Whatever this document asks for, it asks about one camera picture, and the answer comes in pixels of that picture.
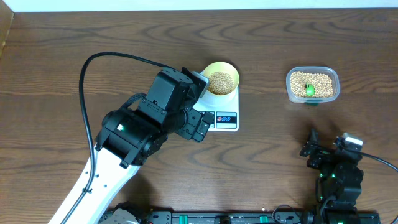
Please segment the green plastic measuring scoop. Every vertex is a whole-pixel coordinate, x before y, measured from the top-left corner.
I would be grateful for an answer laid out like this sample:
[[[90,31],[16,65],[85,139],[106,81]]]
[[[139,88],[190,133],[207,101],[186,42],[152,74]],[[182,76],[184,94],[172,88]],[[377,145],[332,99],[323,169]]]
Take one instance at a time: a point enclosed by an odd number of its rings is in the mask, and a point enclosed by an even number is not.
[[[307,96],[313,96],[315,94],[315,87],[313,84],[306,83],[305,84],[305,93]]]

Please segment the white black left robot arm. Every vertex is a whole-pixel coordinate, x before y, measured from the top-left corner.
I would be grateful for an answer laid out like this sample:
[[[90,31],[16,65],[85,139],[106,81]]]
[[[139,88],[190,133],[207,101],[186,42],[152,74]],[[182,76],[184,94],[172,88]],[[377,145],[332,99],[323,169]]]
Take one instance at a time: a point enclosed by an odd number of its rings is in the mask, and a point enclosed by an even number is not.
[[[51,223],[97,223],[110,202],[172,133],[202,142],[214,120],[194,109],[209,79],[186,68],[163,68],[146,94],[109,112],[78,181]]]

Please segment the yellow plastic bowl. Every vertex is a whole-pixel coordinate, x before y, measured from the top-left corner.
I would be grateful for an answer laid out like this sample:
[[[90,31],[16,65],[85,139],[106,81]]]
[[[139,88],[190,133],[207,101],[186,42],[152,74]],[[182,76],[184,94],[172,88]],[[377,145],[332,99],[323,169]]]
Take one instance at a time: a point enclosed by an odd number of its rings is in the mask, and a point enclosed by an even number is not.
[[[204,69],[202,75],[209,78],[209,76],[215,72],[225,72],[225,73],[228,73],[233,78],[234,89],[231,93],[229,93],[227,95],[231,95],[235,90],[238,89],[240,77],[239,77],[238,70],[234,66],[232,66],[231,64],[229,64],[227,62],[214,62]]]

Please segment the clear container of soybeans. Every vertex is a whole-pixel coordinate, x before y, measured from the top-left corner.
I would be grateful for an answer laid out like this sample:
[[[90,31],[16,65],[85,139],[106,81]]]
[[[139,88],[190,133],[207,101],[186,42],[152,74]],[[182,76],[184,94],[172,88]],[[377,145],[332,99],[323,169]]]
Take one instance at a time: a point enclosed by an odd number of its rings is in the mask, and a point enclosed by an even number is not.
[[[314,85],[313,96],[306,95],[306,83]],[[328,103],[336,100],[340,94],[340,81],[337,73],[328,67],[295,67],[286,76],[286,88],[289,100],[293,103]]]

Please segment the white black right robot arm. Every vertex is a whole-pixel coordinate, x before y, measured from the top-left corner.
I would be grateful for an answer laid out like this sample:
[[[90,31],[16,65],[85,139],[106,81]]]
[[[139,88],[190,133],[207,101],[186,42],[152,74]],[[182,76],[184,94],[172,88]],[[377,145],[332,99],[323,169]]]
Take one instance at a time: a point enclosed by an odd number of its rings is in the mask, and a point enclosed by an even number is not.
[[[308,158],[307,167],[320,172],[315,184],[317,204],[303,213],[302,223],[359,223],[355,205],[364,176],[358,167],[363,141],[344,133],[334,145],[335,149],[321,146],[318,131],[311,129],[300,151]]]

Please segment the white digital kitchen scale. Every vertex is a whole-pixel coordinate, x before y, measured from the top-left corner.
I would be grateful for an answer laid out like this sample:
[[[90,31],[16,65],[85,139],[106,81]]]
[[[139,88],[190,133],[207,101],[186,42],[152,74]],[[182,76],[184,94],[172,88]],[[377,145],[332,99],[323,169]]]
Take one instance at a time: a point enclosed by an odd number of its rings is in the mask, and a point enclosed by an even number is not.
[[[208,111],[214,116],[209,131],[235,132],[239,129],[239,75],[233,72],[228,76],[233,81],[232,92],[215,95],[207,90],[193,106],[199,112]]]

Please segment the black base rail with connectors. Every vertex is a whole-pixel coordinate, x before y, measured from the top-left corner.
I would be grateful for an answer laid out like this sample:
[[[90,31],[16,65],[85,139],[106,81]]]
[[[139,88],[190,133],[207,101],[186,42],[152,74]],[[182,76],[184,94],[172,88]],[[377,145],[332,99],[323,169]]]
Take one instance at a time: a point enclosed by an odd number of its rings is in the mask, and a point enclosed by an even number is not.
[[[254,224],[254,223],[300,223],[300,212],[276,210],[274,212],[175,212],[150,210],[144,212],[129,202],[120,203],[114,210],[104,212],[99,223],[148,223],[148,224]]]

